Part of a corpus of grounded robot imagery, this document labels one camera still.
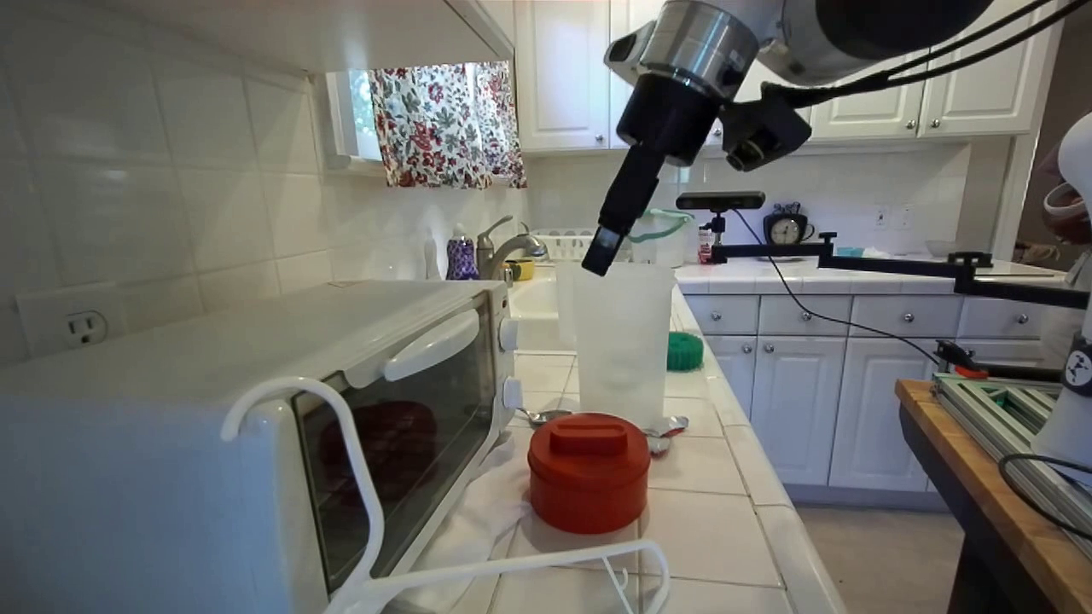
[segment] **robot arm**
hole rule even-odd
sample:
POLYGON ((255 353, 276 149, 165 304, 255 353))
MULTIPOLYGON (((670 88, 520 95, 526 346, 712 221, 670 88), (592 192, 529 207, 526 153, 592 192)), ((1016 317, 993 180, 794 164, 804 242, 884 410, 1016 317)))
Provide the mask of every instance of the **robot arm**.
POLYGON ((789 83, 835 83, 939 44, 986 8, 990 0, 665 0, 654 23, 609 46, 609 66, 634 86, 618 122, 632 149, 609 192, 585 269, 609 271, 653 200, 660 166, 693 164, 717 114, 728 156, 745 170, 809 141, 809 127, 789 104, 734 104, 756 59, 789 83))

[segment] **white microwave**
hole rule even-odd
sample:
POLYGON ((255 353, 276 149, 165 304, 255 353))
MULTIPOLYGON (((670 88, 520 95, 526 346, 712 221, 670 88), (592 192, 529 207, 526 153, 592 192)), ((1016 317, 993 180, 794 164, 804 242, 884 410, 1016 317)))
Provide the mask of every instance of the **white microwave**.
POLYGON ((367 507, 306 375, 351 407, 403 572, 520 407, 505 284, 334 284, 0 370, 0 610, 323 610, 367 507))

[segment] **wooden edge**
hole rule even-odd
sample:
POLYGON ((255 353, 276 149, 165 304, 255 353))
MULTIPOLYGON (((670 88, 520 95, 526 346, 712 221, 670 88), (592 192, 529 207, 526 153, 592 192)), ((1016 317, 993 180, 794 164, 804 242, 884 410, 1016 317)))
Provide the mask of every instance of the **wooden edge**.
POLYGON ((895 391, 1049 601, 1059 610, 1092 610, 1092 561, 1070 534, 1008 489, 997 461, 939 407, 930 383, 897 383, 895 391))

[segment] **microwave handle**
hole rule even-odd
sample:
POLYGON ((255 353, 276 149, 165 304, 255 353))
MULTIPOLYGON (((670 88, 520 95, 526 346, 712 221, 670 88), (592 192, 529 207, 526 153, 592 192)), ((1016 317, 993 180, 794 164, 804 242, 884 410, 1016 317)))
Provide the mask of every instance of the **microwave handle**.
POLYGON ((381 363, 387 383, 413 379, 458 350, 472 346, 479 337, 479 309, 460 309, 428 335, 413 337, 398 353, 381 363))

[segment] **floral curtain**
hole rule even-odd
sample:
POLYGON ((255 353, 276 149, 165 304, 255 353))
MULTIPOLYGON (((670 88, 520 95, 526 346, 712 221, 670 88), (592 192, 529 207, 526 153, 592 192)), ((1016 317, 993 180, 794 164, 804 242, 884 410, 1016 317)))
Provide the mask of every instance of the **floral curtain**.
POLYGON ((510 66, 372 71, 376 134, 392 187, 526 187, 510 66))

